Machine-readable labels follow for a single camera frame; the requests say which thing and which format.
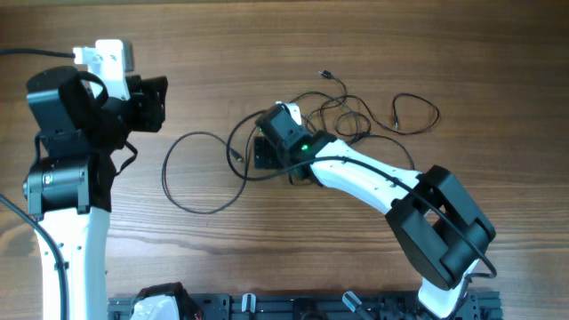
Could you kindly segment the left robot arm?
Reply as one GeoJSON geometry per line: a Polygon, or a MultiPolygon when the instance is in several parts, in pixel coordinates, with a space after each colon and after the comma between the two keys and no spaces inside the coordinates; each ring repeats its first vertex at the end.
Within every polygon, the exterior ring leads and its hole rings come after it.
{"type": "Polygon", "coordinates": [[[28,80],[28,104],[39,126],[37,156],[23,184],[39,229],[44,317],[105,319],[106,241],[111,189],[133,162],[116,167],[112,154],[133,150],[131,132],[158,132],[165,120],[165,76],[125,79],[125,98],[100,77],[74,67],[47,69],[28,80]]]}

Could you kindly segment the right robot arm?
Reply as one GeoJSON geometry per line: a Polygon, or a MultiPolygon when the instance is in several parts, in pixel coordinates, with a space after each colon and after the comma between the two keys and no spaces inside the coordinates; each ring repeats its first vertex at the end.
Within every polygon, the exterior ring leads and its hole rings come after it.
{"type": "Polygon", "coordinates": [[[335,135],[309,132],[294,104],[278,103],[256,120],[282,172],[352,195],[385,216],[406,258],[422,277],[420,314],[452,319],[466,303],[469,283],[496,237],[459,180],[444,167],[397,168],[355,151],[335,135]]]}

